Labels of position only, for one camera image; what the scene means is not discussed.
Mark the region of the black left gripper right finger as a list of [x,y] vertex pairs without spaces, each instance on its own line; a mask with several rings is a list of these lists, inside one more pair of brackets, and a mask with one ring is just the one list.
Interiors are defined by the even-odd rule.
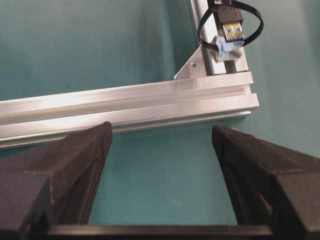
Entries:
[[320,160],[224,125],[212,128],[239,225],[265,225],[277,239],[320,237]]

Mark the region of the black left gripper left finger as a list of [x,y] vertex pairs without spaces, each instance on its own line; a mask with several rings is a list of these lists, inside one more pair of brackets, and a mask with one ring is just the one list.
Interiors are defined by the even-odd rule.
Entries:
[[108,121],[0,160],[0,237],[87,224],[112,145]]

